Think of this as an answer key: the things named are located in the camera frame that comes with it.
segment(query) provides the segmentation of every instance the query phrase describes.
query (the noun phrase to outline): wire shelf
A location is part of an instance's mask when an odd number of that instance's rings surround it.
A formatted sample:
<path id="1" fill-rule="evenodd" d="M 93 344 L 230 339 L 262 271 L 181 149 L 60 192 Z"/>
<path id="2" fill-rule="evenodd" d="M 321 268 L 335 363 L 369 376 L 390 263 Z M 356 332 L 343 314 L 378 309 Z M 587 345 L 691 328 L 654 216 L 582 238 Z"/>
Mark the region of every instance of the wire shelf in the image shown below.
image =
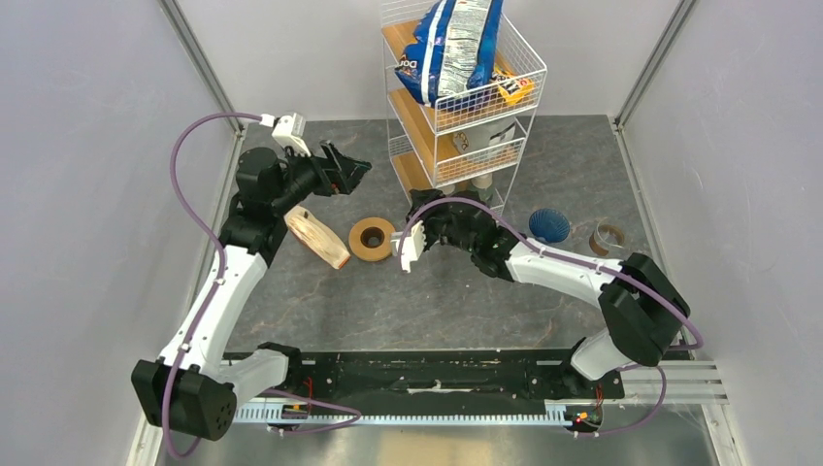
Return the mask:
<path id="1" fill-rule="evenodd" d="M 526 144 L 525 138 L 469 152 L 459 157 L 438 162 L 435 186 L 454 184 L 516 165 Z"/>
<path id="2" fill-rule="evenodd" d="M 390 160 L 407 198 L 411 189 L 443 188 L 454 184 L 458 191 L 464 190 L 472 178 L 513 166 L 509 189 L 501 195 L 499 186 L 495 185 L 489 201 L 490 207 L 501 213 L 543 95 L 546 66 L 503 15 L 497 37 L 494 81 L 442 96 L 434 108 L 417 104 L 400 83 L 395 68 L 406 45 L 414 41 L 415 27 L 435 3 L 435 0 L 380 2 Z M 503 118 L 516 121 L 516 130 L 513 136 L 507 134 L 504 142 L 500 142 L 495 137 L 503 133 L 497 131 L 501 124 L 509 124 L 495 121 Z M 492 124 L 471 129 L 470 133 L 470 128 L 485 123 Z M 398 131 L 401 131 L 399 136 L 393 134 Z M 459 150 L 454 141 L 466 137 L 460 131 L 465 132 L 471 143 L 463 139 Z M 493 135 L 488 142 L 500 144 L 484 145 L 484 132 Z"/>
<path id="3" fill-rule="evenodd" d="M 277 431 L 271 424 L 333 424 L 350 420 L 351 416 L 304 415 L 286 416 L 286 407 L 304 406 L 286 398 L 253 398 L 245 403 L 234 415 L 235 423 L 270 424 L 272 432 Z M 566 405 L 545 406 L 545 414 L 539 415 L 452 415 L 452 416 L 362 416 L 354 422 L 357 425 L 571 425 L 566 421 Z"/>
<path id="4" fill-rule="evenodd" d="M 417 17 L 383 26 L 384 44 L 392 58 L 386 73 L 394 74 L 398 58 L 406 45 L 413 42 L 413 31 L 432 3 L 426 2 L 428 7 L 420 9 L 421 4 L 415 2 L 409 6 L 416 7 L 412 11 Z M 421 106 L 427 124 L 436 135 L 537 108 L 543 94 L 545 63 L 506 16 L 500 20 L 495 68 L 498 73 L 493 83 L 441 97 L 435 108 Z"/>

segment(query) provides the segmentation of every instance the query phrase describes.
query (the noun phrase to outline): cable clip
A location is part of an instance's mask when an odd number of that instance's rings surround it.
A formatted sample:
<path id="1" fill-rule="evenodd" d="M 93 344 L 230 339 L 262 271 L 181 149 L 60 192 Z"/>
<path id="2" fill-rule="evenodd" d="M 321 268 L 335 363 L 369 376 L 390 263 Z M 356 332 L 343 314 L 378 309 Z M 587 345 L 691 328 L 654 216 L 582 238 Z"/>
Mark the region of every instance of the cable clip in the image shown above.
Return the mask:
<path id="1" fill-rule="evenodd" d="M 270 128 L 275 127 L 275 121 L 277 120 L 274 115 L 263 114 L 260 116 L 262 119 L 260 120 L 261 126 L 268 126 Z"/>

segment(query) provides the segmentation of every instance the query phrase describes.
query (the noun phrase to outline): wooden block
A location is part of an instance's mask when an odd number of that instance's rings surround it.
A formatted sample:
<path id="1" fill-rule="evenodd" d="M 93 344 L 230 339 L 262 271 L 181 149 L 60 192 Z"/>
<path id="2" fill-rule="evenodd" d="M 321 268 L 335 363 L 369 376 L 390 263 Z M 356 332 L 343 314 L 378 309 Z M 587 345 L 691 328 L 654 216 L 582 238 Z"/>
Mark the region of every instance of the wooden block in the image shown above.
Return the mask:
<path id="1" fill-rule="evenodd" d="M 413 20 L 382 28 L 383 37 L 385 37 L 395 58 L 400 58 L 400 55 L 403 54 L 403 49 L 405 49 L 408 44 L 414 42 L 414 29 L 418 23 L 418 20 Z"/>
<path id="2" fill-rule="evenodd" d="M 335 269 L 342 268 L 351 258 L 343 240 L 306 209 L 297 206 L 288 211 L 285 224 L 301 243 Z"/>

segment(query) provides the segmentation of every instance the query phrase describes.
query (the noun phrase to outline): yellow label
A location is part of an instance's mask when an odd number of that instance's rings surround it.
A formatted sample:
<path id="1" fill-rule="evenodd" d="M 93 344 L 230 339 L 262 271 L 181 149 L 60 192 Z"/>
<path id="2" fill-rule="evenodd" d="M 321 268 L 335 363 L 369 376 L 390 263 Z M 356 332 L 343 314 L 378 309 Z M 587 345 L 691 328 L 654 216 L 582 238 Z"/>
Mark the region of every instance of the yellow label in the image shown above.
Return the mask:
<path id="1" fill-rule="evenodd" d="M 506 105 L 509 106 L 520 103 L 531 91 L 535 90 L 535 83 L 532 80 L 528 78 L 514 79 L 514 75 L 507 73 L 497 64 L 494 65 L 494 73 L 492 73 L 491 79 L 499 83 L 497 89 L 500 91 Z"/>

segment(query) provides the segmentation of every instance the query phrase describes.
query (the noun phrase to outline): red wire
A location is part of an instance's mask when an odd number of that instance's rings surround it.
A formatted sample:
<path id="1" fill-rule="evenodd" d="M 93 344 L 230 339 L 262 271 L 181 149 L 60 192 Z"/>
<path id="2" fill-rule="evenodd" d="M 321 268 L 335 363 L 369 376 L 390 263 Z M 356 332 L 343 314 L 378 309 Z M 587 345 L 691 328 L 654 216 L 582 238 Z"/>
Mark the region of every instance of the red wire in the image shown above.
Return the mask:
<path id="1" fill-rule="evenodd" d="M 308 379 L 309 381 L 308 382 L 303 381 L 303 385 L 305 385 L 309 388 L 309 399 L 312 399 L 312 397 L 314 395 L 314 381 L 312 380 L 311 377 L 306 377 L 306 379 Z M 311 403 L 309 403 L 307 405 L 307 409 L 308 409 L 309 413 L 312 412 L 312 404 Z"/>
<path id="2" fill-rule="evenodd" d="M 598 413 L 602 416 L 603 415 L 603 385 L 597 385 L 597 410 Z"/>

